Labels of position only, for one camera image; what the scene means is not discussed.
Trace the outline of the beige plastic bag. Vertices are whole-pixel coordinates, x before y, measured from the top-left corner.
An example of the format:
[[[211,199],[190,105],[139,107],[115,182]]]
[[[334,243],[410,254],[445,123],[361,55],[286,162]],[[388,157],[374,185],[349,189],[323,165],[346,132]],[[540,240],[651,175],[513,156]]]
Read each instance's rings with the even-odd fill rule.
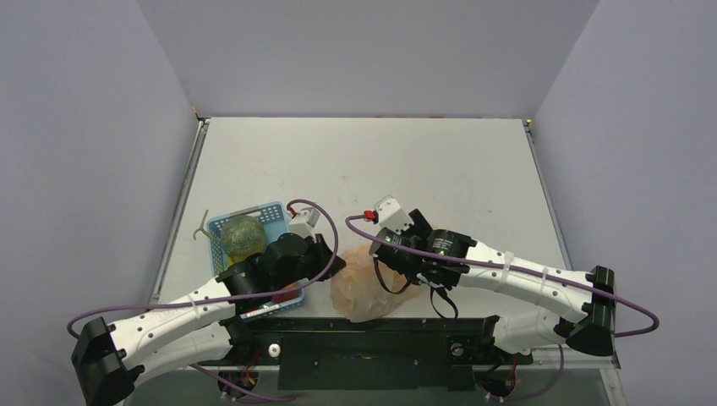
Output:
[[[380,263],[375,269],[369,242],[344,250],[346,266],[330,280],[333,308],[354,323],[393,316],[411,299],[426,293],[423,285],[407,285],[405,276]]]

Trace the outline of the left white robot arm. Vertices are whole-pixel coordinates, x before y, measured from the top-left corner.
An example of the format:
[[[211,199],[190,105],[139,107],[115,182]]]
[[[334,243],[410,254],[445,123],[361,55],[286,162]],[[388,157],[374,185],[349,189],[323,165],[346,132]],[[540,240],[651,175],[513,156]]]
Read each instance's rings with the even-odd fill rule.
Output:
[[[346,265],[319,234],[285,233],[181,299],[108,322],[102,310],[75,333],[71,362],[88,405],[115,405],[145,381],[181,366],[252,352],[242,315],[297,282],[323,282]]]

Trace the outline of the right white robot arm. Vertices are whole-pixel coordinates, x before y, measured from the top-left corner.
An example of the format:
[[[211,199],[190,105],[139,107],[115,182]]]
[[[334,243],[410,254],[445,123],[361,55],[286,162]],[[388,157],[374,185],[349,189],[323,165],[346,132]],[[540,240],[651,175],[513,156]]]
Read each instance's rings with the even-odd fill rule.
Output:
[[[501,316],[477,338],[488,361],[531,348],[565,344],[583,354],[610,357],[614,348],[615,273],[596,266],[589,272],[542,266],[499,251],[471,237],[431,227],[419,210],[365,211],[381,230],[369,248],[412,284],[430,287],[447,299],[455,287],[482,288],[535,305],[517,316]]]

